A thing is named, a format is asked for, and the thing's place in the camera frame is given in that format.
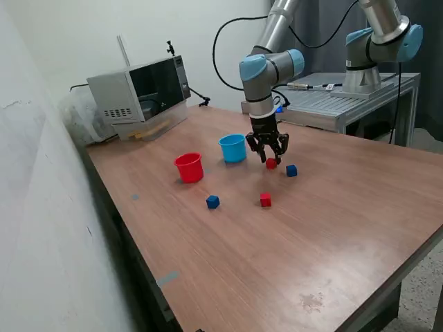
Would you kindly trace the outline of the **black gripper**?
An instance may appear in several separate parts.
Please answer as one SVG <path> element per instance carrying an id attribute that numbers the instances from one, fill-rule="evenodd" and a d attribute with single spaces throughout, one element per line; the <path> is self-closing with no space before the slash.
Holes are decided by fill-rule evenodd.
<path id="1" fill-rule="evenodd" d="M 271 140 L 271 149 L 275 154 L 275 161 L 281 163 L 282 155 L 287 151 L 289 146 L 289 135 L 287 133 L 279 133 L 277 120 L 274 113 L 265 117 L 250 117 L 252 132 L 246 135 L 246 141 L 251 151 L 260 156 L 261 163 L 266 162 L 266 153 L 262 140 Z"/>

